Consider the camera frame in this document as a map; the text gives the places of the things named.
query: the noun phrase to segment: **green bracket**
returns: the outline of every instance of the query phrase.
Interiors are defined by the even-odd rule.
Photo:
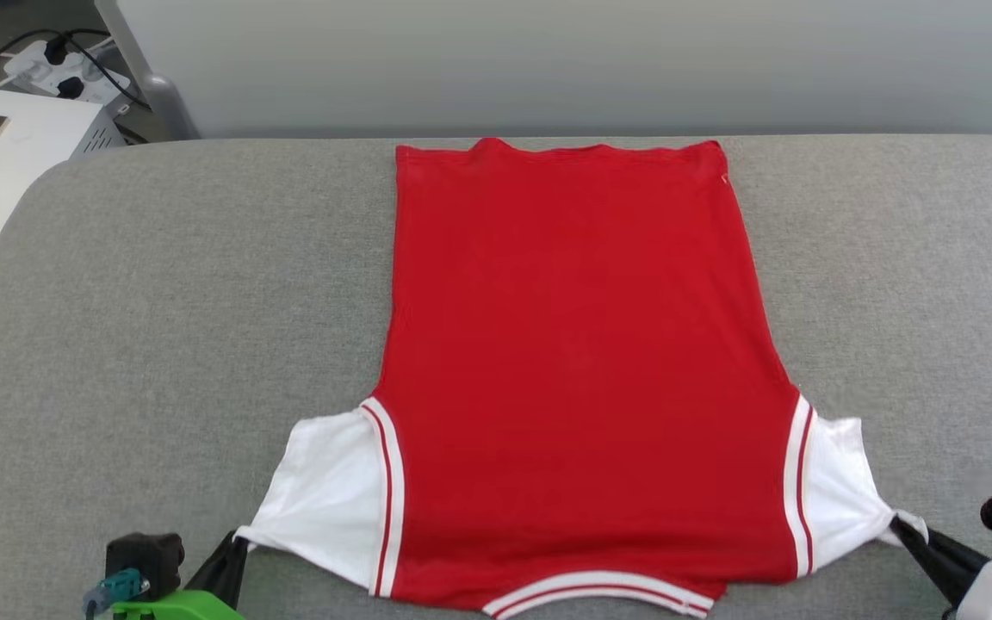
[[[115,619],[125,620],[244,620],[205,590],[176,590],[151,603],[114,603]]]

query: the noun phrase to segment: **gray fabric surface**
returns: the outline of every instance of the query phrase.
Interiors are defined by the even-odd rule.
[[[992,137],[722,144],[796,384],[824,416],[865,419],[890,503],[992,554]],[[110,538],[176,530],[189,577],[247,523],[292,424],[374,385],[393,229],[388,141],[134,146],[36,182],[0,239],[0,617],[74,615]],[[908,554],[872,544],[794,584],[734,586],[712,616],[944,608]],[[263,550],[240,610],[468,617]],[[524,615],[669,616],[597,599]]]

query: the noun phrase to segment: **red jersey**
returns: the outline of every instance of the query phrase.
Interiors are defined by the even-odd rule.
[[[578,596],[704,616],[730,581],[815,567],[802,490],[820,419],[772,344],[716,142],[485,139],[401,146],[397,165],[393,317],[381,380],[354,412],[381,462],[375,570],[364,580],[315,536],[293,542],[302,522],[279,506],[322,482],[276,478],[248,538],[378,596],[496,617]],[[852,429],[820,423],[835,462]],[[290,450],[301,441],[294,429]],[[873,484],[861,493],[878,506],[866,536],[816,564],[885,529],[889,507]],[[829,514],[822,532],[839,527]]]

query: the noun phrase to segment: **white stripe trim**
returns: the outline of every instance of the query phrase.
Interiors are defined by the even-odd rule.
[[[535,581],[534,584],[519,588],[486,604],[484,612],[503,620],[504,617],[515,616],[520,611],[550,601],[597,596],[636,598],[696,617],[706,617],[706,613],[689,605],[697,605],[708,610],[714,604],[714,599],[674,586],[668,581],[646,577],[645,574],[586,570],[581,573],[557,574],[547,580]]]
[[[373,578],[369,582],[369,592],[371,595],[388,598],[393,593],[393,582],[397,576],[397,560],[400,557],[400,533],[403,522],[405,522],[405,466],[403,466],[403,461],[400,458],[400,444],[397,443],[397,428],[394,427],[393,420],[389,417],[389,413],[385,411],[385,407],[382,407],[377,398],[369,397],[363,400],[362,411],[366,413],[367,417],[369,417],[370,412],[373,412],[377,421],[381,421],[381,427],[379,427],[377,421],[370,420],[379,441],[381,441],[381,429],[385,429],[385,444],[389,454],[389,463],[386,463],[386,469],[388,470],[389,479],[393,482],[391,484],[391,487],[393,487],[392,498],[388,497],[388,493],[382,492],[381,530],[379,530],[378,534],[381,535],[382,541],[385,544],[383,546],[381,544],[378,545],[378,553],[374,557],[374,567],[371,569]],[[391,511],[386,510],[386,504],[390,505]],[[388,519],[389,532],[387,537],[385,537],[386,519]],[[382,554],[385,557],[383,565],[381,562]],[[381,588],[378,588],[379,567],[381,568]]]
[[[795,557],[798,561],[798,577],[810,572],[810,560],[806,549],[806,530],[803,529],[803,515],[798,513],[798,467],[799,456],[803,451],[803,432],[810,415],[810,403],[802,394],[798,395],[795,417],[790,421],[790,435],[787,439],[787,458],[783,467],[783,510],[787,515],[787,525],[795,538]]]
[[[579,590],[564,590],[564,592],[552,592],[549,593],[549,595],[542,595],[540,597],[535,597],[531,600],[524,601],[520,604],[514,604],[511,607],[504,609],[503,613],[500,613],[499,616],[495,617],[497,620],[505,620],[507,617],[516,616],[520,612],[539,607],[539,605],[579,597],[631,598],[645,601],[645,603],[660,605],[660,607],[673,610],[676,613],[685,613],[687,616],[706,617],[705,611],[688,607],[688,605],[675,604],[670,599],[650,595],[649,592],[638,592],[638,590],[626,590],[622,588],[584,588]]]

